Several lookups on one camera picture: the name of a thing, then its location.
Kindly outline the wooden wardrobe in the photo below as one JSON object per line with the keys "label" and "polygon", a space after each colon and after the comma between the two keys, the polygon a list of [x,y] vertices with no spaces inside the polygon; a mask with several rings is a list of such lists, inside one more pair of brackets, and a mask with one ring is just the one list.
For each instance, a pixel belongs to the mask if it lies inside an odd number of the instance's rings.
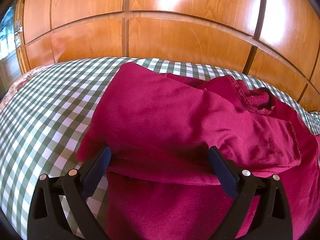
{"label": "wooden wardrobe", "polygon": [[319,110],[319,16],[308,0],[25,0],[30,69],[102,56],[210,64]]}

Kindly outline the green checkered bed cover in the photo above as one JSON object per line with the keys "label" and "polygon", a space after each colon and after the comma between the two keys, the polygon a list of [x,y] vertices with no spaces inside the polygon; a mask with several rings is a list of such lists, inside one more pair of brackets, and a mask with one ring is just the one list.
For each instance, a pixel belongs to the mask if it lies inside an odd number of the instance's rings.
{"label": "green checkered bed cover", "polygon": [[94,109],[129,57],[52,64],[26,83],[1,112],[1,210],[27,237],[38,177],[79,167],[75,153]]}

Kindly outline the red long-sleeve shirt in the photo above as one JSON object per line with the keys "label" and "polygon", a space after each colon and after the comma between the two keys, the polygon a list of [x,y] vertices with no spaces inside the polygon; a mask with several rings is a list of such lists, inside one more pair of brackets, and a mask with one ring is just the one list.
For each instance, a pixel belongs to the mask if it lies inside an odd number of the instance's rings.
{"label": "red long-sleeve shirt", "polygon": [[208,239],[232,204],[211,146],[255,176],[280,176],[294,239],[319,212],[319,134],[267,88],[231,76],[203,81],[123,64],[76,156],[84,162],[106,146],[111,239]]}

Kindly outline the floral bedspread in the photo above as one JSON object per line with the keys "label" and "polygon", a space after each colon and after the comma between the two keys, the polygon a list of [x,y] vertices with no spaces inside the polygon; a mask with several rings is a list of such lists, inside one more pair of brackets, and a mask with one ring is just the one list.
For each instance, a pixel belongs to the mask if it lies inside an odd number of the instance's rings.
{"label": "floral bedspread", "polygon": [[9,101],[13,98],[13,96],[26,84],[28,83],[34,76],[39,74],[39,72],[51,67],[52,65],[47,66],[39,66],[36,67],[27,73],[20,76],[9,88],[7,93],[5,94],[4,98],[1,100],[0,104],[0,112],[6,107]]}

